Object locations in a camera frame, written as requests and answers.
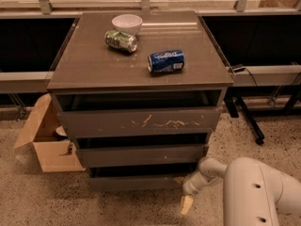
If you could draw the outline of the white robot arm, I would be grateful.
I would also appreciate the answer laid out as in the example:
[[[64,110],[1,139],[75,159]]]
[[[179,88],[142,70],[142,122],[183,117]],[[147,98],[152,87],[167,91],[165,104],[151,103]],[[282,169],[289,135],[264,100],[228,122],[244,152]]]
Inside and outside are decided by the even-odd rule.
[[[279,214],[301,214],[301,183],[253,158],[226,165],[205,156],[195,171],[174,180],[182,186],[183,215],[203,187],[222,182],[224,226],[279,226]]]

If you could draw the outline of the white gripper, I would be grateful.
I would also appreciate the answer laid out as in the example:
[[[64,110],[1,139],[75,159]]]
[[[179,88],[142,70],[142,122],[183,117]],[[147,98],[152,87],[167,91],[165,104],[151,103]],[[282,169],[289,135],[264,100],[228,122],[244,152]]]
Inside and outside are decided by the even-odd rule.
[[[222,179],[207,176],[200,171],[194,171],[184,178],[181,176],[175,177],[174,181],[182,185],[183,194],[185,195],[182,196],[181,200],[181,214],[184,216],[193,205],[194,198],[192,196],[197,195],[205,186],[213,186],[220,183]]]

